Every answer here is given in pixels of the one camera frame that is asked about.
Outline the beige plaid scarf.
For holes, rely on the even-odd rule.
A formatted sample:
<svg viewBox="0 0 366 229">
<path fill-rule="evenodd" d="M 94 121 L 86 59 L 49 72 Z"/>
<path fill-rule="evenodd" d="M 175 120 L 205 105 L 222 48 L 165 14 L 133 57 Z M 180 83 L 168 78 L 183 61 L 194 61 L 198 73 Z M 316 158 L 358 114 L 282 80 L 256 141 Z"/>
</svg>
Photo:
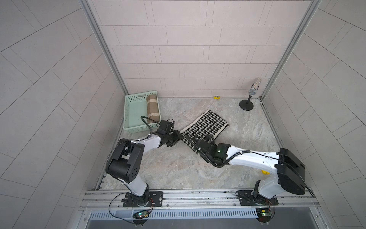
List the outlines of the beige plaid scarf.
<svg viewBox="0 0 366 229">
<path fill-rule="evenodd" d="M 160 111 L 158 106 L 157 94 L 150 94 L 147 96 L 147 117 L 159 122 Z"/>
</svg>

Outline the black white houndstooth scarf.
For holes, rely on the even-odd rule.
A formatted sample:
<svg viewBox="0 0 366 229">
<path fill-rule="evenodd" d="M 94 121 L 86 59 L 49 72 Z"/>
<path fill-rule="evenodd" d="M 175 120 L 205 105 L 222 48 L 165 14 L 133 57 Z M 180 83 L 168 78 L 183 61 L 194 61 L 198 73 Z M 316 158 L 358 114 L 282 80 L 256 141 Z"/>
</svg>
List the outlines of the black white houndstooth scarf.
<svg viewBox="0 0 366 229">
<path fill-rule="evenodd" d="M 214 143 L 216 138 L 226 130 L 230 124 L 221 116 L 211 110 L 206 110 L 202 115 L 195 119 L 191 124 L 180 132 L 181 140 L 193 151 L 197 148 L 191 142 L 205 140 L 207 143 Z"/>
</svg>

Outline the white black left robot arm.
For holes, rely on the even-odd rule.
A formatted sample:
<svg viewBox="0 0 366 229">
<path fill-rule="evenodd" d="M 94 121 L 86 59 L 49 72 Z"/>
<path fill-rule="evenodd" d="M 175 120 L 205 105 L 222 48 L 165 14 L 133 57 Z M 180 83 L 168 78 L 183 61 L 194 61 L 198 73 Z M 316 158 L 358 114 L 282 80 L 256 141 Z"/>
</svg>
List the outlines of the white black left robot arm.
<svg viewBox="0 0 366 229">
<path fill-rule="evenodd" d="M 108 157 L 105 171 L 128 188 L 124 203 L 144 207 L 151 201 L 150 187 L 139 175 L 144 153 L 163 145 L 172 147 L 180 136 L 174 130 L 173 119 L 157 122 L 141 116 L 141 120 L 149 128 L 148 136 L 138 140 L 120 139 Z"/>
</svg>

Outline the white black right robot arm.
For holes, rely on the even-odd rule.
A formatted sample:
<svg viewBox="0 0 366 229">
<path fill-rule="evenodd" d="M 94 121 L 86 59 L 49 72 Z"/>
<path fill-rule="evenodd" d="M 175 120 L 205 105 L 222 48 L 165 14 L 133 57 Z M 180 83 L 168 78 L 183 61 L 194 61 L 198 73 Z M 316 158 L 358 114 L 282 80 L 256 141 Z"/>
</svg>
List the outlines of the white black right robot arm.
<svg viewBox="0 0 366 229">
<path fill-rule="evenodd" d="M 239 198 L 246 198 L 256 205 L 270 205 L 271 200 L 283 192 L 304 195 L 309 189 L 305 182 L 306 166 L 286 148 L 278 152 L 252 151 L 230 144 L 216 144 L 211 135 L 204 139 L 183 135 L 181 139 L 216 168 L 233 165 L 269 172 L 269 177 L 256 182 L 250 194 L 238 194 Z"/>
</svg>

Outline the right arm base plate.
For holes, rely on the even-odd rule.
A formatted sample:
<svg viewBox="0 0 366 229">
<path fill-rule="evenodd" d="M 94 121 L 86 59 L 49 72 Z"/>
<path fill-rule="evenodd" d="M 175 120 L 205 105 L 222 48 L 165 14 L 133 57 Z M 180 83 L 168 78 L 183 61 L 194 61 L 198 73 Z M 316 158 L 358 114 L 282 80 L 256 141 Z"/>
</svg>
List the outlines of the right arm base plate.
<svg viewBox="0 0 366 229">
<path fill-rule="evenodd" d="M 235 195 L 239 198 L 241 206 L 278 205 L 278 200 L 276 197 L 268 199 L 257 194 L 254 190 L 239 190 L 235 192 Z"/>
</svg>

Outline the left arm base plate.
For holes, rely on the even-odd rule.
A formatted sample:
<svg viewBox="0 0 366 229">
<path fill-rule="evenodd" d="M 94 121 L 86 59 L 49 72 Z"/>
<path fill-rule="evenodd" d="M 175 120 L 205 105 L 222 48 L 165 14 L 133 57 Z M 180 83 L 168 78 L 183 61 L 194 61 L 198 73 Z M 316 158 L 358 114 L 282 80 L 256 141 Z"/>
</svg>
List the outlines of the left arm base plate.
<svg viewBox="0 0 366 229">
<path fill-rule="evenodd" d="M 144 207 L 161 207 L 164 193 L 162 191 L 150 191 L 149 194 L 143 194 L 141 197 L 131 193 L 127 193 L 122 199 L 125 208 L 144 208 Z"/>
</svg>

